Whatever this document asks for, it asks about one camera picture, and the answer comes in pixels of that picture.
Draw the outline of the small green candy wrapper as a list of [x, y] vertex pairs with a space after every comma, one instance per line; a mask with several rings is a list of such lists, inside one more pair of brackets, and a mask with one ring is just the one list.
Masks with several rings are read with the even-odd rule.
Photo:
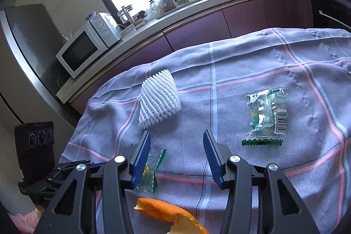
[[137, 189], [153, 194], [156, 193], [156, 190], [158, 189], [156, 172], [161, 166], [166, 153], [166, 149], [163, 149], [159, 152], [151, 151], [149, 153], [146, 165], [144, 167], [143, 175], [141, 176], [141, 180], [137, 186]]

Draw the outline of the purple plaid tablecloth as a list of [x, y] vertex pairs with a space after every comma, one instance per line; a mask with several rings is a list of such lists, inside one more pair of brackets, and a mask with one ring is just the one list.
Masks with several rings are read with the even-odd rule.
[[[212, 180], [203, 133], [250, 164], [277, 164], [321, 233], [350, 207], [350, 33], [342, 29], [265, 29], [178, 50], [107, 81], [88, 101], [60, 162], [106, 162], [140, 140], [141, 84], [169, 70], [181, 111], [149, 131], [166, 150], [154, 198], [192, 213], [218, 233], [227, 191]], [[250, 130], [246, 96], [287, 89], [287, 133], [280, 147], [243, 146]]]

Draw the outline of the silver refrigerator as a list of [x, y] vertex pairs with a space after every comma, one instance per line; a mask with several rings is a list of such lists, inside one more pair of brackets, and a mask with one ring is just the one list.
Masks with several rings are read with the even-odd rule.
[[53, 121], [72, 132], [79, 115], [56, 94], [69, 79], [56, 58], [63, 45], [42, 4], [1, 10], [1, 97], [21, 123]]

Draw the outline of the white microwave oven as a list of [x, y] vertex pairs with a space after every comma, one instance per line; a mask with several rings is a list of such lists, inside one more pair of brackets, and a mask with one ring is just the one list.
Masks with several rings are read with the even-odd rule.
[[109, 13], [91, 12], [56, 55], [72, 78], [80, 75], [111, 46], [121, 40], [122, 25]]

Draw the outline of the small white foam net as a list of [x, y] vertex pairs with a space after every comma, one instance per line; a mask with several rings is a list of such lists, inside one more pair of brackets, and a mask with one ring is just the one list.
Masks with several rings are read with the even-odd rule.
[[141, 84], [139, 127], [147, 129], [181, 111], [175, 80], [169, 70], [162, 70]]

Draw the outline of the clear green plastic wrapper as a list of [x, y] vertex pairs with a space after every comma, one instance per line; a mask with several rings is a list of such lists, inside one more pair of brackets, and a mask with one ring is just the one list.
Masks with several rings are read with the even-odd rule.
[[288, 89], [269, 88], [246, 95], [250, 130], [242, 145], [280, 146], [287, 133]]

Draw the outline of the purple lower cabinets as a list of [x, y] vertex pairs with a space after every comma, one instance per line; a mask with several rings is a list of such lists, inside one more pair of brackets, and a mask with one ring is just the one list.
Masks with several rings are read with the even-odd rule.
[[236, 38], [272, 27], [305, 29], [312, 26], [311, 0], [238, 0], [182, 21], [133, 48], [99, 72], [69, 104], [83, 113], [88, 99], [110, 78], [188, 46]]

